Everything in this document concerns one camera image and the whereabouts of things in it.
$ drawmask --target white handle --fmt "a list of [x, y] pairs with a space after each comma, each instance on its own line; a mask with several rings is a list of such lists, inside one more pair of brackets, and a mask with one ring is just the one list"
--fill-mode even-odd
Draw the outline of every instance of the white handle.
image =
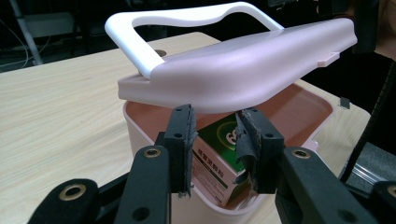
[[126, 54], [139, 72], [150, 78], [151, 71], [163, 59], [134, 30], [140, 25], [168, 25], [193, 27], [208, 25], [221, 21], [227, 15], [235, 12], [247, 13], [260, 21], [269, 30], [279, 30], [283, 27], [265, 13], [251, 4], [236, 2], [231, 4], [193, 7], [173, 10], [123, 12], [111, 16], [105, 25], [107, 34]]

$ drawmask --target table surface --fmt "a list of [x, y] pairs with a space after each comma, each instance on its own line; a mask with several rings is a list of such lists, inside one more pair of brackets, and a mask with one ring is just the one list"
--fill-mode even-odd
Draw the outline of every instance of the table surface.
[[[191, 33], [150, 42], [168, 55], [219, 41]], [[99, 186], [129, 172], [132, 150], [117, 81], [136, 72], [119, 50], [0, 74], [0, 223], [26, 223], [56, 186], [89, 178]], [[370, 115], [304, 81], [334, 113], [314, 140], [339, 175]], [[271, 195], [248, 223], [279, 223]]]

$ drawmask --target pink plastic box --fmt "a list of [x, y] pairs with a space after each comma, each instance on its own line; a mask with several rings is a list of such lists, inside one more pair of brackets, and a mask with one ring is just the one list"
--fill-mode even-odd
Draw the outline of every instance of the pink plastic box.
[[[296, 84], [288, 86], [256, 108], [284, 135], [286, 146], [306, 147], [311, 150], [318, 147], [313, 137], [333, 112], [327, 101]], [[170, 108], [156, 105], [125, 103], [123, 113], [134, 154], [141, 147], [152, 145], [158, 132], [165, 131], [171, 112]], [[196, 129], [230, 114], [197, 114]], [[208, 194], [205, 188], [199, 188], [200, 183], [196, 181], [192, 179], [196, 187], [191, 191], [191, 198], [179, 199], [176, 195], [173, 196], [173, 223], [245, 223], [266, 198], [265, 195], [252, 194], [247, 189], [222, 208], [206, 198]]]

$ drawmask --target metal screw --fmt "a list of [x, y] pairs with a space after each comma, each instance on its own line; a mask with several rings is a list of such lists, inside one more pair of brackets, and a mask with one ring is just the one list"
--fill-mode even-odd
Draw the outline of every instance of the metal screw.
[[157, 148], [149, 148], [145, 151], [145, 157], [147, 158], [155, 158], [161, 154], [161, 151]]

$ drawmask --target chair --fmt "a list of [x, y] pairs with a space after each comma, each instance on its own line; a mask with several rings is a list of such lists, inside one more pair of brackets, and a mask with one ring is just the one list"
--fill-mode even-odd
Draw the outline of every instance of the chair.
[[74, 55], [78, 28], [85, 45], [85, 52], [90, 53], [90, 41], [93, 37], [106, 35], [106, 20], [113, 14], [131, 11], [126, 0], [75, 0], [71, 12], [74, 18], [71, 55]]

